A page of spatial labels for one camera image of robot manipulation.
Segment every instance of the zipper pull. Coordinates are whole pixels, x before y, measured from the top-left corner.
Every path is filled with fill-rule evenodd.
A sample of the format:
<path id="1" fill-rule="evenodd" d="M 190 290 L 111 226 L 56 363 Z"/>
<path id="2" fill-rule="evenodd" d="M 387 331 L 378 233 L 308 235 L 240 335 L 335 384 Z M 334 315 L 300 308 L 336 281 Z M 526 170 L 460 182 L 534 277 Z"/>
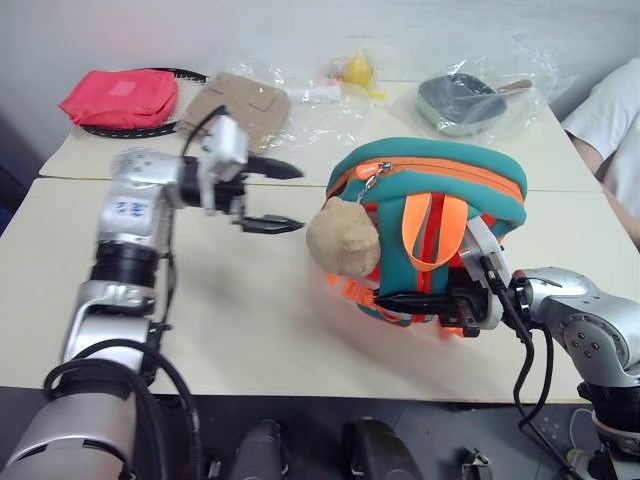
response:
<path id="1" fill-rule="evenodd" d="M 364 189 L 358 194 L 358 198 L 356 199 L 357 203 L 362 203 L 362 199 L 365 194 L 373 188 L 373 186 L 378 181 L 378 178 L 383 173 L 387 173 L 393 168 L 391 162 L 381 162 L 381 163 L 370 163 L 367 165 L 360 165 L 356 168 L 356 176 L 360 180 L 365 180 Z"/>

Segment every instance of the black cable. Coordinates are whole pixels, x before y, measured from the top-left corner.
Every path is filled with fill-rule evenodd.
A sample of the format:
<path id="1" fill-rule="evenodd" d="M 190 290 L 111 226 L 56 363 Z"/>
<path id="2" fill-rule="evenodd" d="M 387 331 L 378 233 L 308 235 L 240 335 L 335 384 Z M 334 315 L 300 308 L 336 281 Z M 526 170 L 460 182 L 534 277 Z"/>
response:
<path id="1" fill-rule="evenodd" d="M 189 387 L 187 387 L 187 384 L 180 375 L 180 372 L 178 372 L 176 367 L 174 367 L 173 364 L 165 356 L 163 356 L 153 347 L 150 347 L 144 343 L 127 339 L 104 340 L 102 342 L 95 343 L 90 347 L 82 350 L 75 356 L 75 358 L 86 358 L 100 350 L 111 347 L 126 347 L 143 352 L 145 355 L 151 357 L 152 360 L 154 360 L 155 363 L 166 372 L 167 376 L 176 387 L 178 396 L 180 397 L 180 400 L 182 402 L 182 406 L 187 413 L 187 425 L 189 427 L 191 438 L 191 478 L 192 480 L 203 480 L 204 457 L 202 450 L 202 438 L 200 437 L 200 417 L 198 415 L 198 408 L 196 406 L 195 398 L 189 391 Z"/>
<path id="2" fill-rule="evenodd" d="M 184 147 L 182 149 L 182 153 L 180 154 L 180 156 L 184 157 L 187 154 L 187 150 L 189 150 L 189 145 L 191 144 L 193 139 L 196 137 L 198 132 L 202 129 L 202 127 L 206 125 L 206 123 L 209 120 L 211 120 L 213 117 L 217 117 L 218 115 L 227 115 L 228 113 L 229 112 L 227 111 L 227 107 L 225 105 L 220 105 L 218 108 L 214 109 L 209 114 L 207 114 L 202 120 L 200 120 L 200 122 L 193 128 L 193 130 L 189 132 L 189 136 L 187 137 L 187 141 L 184 144 Z"/>
<path id="3" fill-rule="evenodd" d="M 544 334 L 544 341 L 546 347 L 546 363 L 545 363 L 545 371 L 544 371 L 544 382 L 542 384 L 542 392 L 540 393 L 540 397 L 538 398 L 538 403 L 536 406 L 518 423 L 518 428 L 521 425 L 525 425 L 531 422 L 542 410 L 544 404 L 547 403 L 547 398 L 549 396 L 549 390 L 551 389 L 551 380 L 553 378 L 553 338 L 551 337 L 551 332 L 549 331 L 549 327 L 544 323 L 537 325 L 535 327 L 538 330 L 541 330 Z"/>
<path id="4" fill-rule="evenodd" d="M 167 322 L 169 321 L 169 310 L 171 309 L 171 304 L 173 303 L 173 295 L 175 293 L 176 286 L 178 285 L 178 272 L 176 271 L 175 256 L 173 254 L 174 222 L 175 222 L 175 217 L 174 215 L 171 215 L 171 219 L 169 220 L 169 233 L 167 238 L 167 252 L 164 255 L 164 258 L 167 259 L 167 275 L 166 275 L 167 298 L 165 300 L 164 313 L 162 314 L 162 320 L 160 322 L 163 325 L 166 325 Z"/>
<path id="5" fill-rule="evenodd" d="M 158 470 L 156 472 L 158 475 L 157 478 L 159 480 L 171 480 L 167 443 L 162 429 L 162 414 L 160 412 L 160 407 L 153 395 L 149 392 L 142 377 L 137 375 L 133 370 L 120 363 L 106 359 L 73 359 L 58 365 L 47 374 L 43 385 L 45 396 L 50 400 L 56 397 L 56 389 L 53 388 L 53 383 L 61 375 L 88 368 L 109 370 L 112 373 L 116 373 L 135 394 L 138 412 L 140 412 L 146 420 L 149 434 L 152 439 L 151 443 L 154 446 Z"/>
<path id="6" fill-rule="evenodd" d="M 533 359 L 535 355 L 533 341 L 531 340 L 529 330 L 524 326 L 520 315 L 511 303 L 508 296 L 507 287 L 504 285 L 504 283 L 500 279 L 500 276 L 497 274 L 491 260 L 488 257 L 481 257 L 480 264 L 484 270 L 485 278 L 489 283 L 491 291 L 498 297 L 498 300 L 500 300 L 500 304 L 504 309 L 504 316 L 510 322 L 509 325 L 516 331 L 516 335 L 518 336 L 518 338 L 520 338 L 520 340 L 522 340 L 525 346 L 524 362 L 522 364 L 522 368 L 520 369 L 520 373 L 518 374 L 518 378 L 516 379 L 516 383 L 513 387 L 513 401 L 516 408 L 518 409 L 518 412 L 520 412 L 520 415 L 522 416 L 522 420 L 518 422 L 518 429 L 536 446 L 538 446 L 538 448 L 540 448 L 547 455 L 552 457 L 559 465 L 561 465 L 564 470 L 566 470 L 567 473 L 571 475 L 572 478 L 574 478 L 575 480 L 584 480 L 584 478 L 576 471 L 576 469 L 572 465 L 570 465 L 569 462 L 567 462 L 566 458 L 555 448 L 555 446 L 532 422 L 532 419 L 544 406 L 546 397 L 549 394 L 549 388 L 551 386 L 551 369 L 553 368 L 553 346 L 549 346 L 549 341 L 552 341 L 551 333 L 548 332 L 548 335 L 545 333 L 545 340 L 547 341 L 547 367 L 545 369 L 545 380 L 542 392 L 534 409 L 529 414 L 527 414 L 520 399 L 520 391 L 522 389 L 522 385 L 527 379 L 527 376 L 529 375 L 529 372 L 531 371 L 531 366 L 533 365 Z M 525 426 L 528 426 L 531 429 L 531 431 L 535 435 L 535 439 L 525 433 Z"/>

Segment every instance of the orange zipper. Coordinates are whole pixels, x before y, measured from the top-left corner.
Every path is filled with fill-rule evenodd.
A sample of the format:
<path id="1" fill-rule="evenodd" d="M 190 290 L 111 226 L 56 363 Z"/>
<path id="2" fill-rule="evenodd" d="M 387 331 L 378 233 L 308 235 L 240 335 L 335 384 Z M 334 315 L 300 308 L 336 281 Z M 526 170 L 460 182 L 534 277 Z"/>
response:
<path id="1" fill-rule="evenodd" d="M 487 186 L 510 196 L 520 205 L 524 204 L 522 192 L 518 184 L 497 173 L 487 170 L 486 168 L 466 165 L 456 160 L 423 157 L 384 157 L 366 160 L 340 175 L 336 183 L 327 193 L 327 198 L 331 197 L 349 180 L 359 178 L 356 172 L 359 167 L 370 164 L 381 164 L 382 162 L 390 162 L 392 165 L 391 170 L 383 173 L 383 176 L 393 175 L 403 170 L 441 175 Z"/>

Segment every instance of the cardboard piece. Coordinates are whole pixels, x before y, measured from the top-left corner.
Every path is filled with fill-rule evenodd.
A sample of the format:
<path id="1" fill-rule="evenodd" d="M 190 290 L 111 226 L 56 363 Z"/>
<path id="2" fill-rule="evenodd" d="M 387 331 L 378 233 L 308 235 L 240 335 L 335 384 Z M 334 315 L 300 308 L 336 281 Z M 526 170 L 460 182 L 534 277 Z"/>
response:
<path id="1" fill-rule="evenodd" d="M 209 81 L 193 99 L 180 122 L 179 130 L 191 132 L 220 105 L 227 107 L 249 135 L 249 150 L 260 153 L 280 130 L 289 114 L 291 102 L 282 90 L 222 72 Z M 211 119 L 205 124 L 199 135 L 203 135 L 214 122 L 215 119 Z"/>

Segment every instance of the teal backpack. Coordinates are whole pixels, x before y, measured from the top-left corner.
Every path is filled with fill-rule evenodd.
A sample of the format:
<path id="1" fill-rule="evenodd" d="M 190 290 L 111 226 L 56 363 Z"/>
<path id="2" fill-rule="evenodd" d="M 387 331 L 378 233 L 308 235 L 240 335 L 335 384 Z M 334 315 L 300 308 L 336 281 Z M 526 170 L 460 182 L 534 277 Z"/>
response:
<path id="1" fill-rule="evenodd" d="M 400 326 L 428 315 L 384 308 L 402 292 L 446 294 L 464 274 L 458 255 L 467 221 L 480 216 L 502 238 L 522 225 L 527 181 L 511 157 L 462 143 L 386 138 L 363 145 L 333 170 L 327 198 L 360 202 L 378 229 L 380 262 L 367 278 L 328 275 L 360 309 Z"/>

